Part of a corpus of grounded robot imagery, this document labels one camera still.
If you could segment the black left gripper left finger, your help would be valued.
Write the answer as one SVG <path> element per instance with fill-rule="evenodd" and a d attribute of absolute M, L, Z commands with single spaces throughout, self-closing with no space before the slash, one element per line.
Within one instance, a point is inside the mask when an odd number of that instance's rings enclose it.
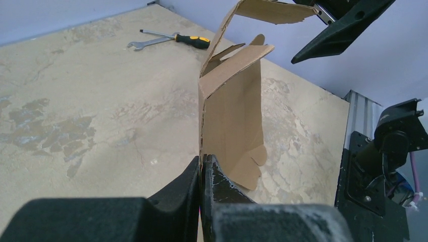
<path fill-rule="evenodd" d="M 199 158 L 149 198 L 44 198 L 23 205 L 1 241 L 196 241 Z"/>

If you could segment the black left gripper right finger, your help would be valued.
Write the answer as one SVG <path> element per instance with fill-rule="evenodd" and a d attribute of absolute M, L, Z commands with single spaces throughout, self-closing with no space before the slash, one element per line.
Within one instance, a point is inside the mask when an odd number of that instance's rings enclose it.
<path fill-rule="evenodd" d="M 322 204 L 258 204 L 223 173 L 214 155 L 201 160 L 205 241 L 352 241 L 342 214 Z"/>

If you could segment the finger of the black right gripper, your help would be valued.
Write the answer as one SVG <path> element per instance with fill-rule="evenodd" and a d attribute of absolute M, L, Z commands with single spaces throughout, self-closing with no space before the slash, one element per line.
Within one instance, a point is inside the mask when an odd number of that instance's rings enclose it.
<path fill-rule="evenodd" d="M 307 59 L 342 54 L 395 0 L 324 0 L 295 1 L 315 8 L 327 25 L 291 60 L 292 64 Z"/>

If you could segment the brown cardboard box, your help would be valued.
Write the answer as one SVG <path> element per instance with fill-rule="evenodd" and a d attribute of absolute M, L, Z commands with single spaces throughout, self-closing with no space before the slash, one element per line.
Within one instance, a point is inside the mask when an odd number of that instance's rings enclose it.
<path fill-rule="evenodd" d="M 278 1 L 239 1 L 224 17 L 202 62 L 198 80 L 199 155 L 216 156 L 234 183 L 255 190 L 266 163 L 261 112 L 261 59 L 274 50 L 257 35 L 249 44 L 216 52 L 235 15 L 271 24 L 294 24 L 313 7 Z"/>

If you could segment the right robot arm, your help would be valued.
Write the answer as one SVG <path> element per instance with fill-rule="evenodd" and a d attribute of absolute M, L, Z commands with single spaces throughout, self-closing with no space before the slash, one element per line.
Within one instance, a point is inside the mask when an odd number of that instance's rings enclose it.
<path fill-rule="evenodd" d="M 377 20 L 392 1 L 301 1 L 313 7 L 327 25 L 293 58 L 296 64 L 307 59 L 342 54 L 361 33 Z M 335 206 L 347 202 L 381 213 L 403 180 L 397 178 L 412 152 L 427 148 L 426 124 L 421 103 L 413 98 L 386 108 L 376 127 L 371 125 L 373 102 L 349 91 L 350 102 L 344 152 Z"/>

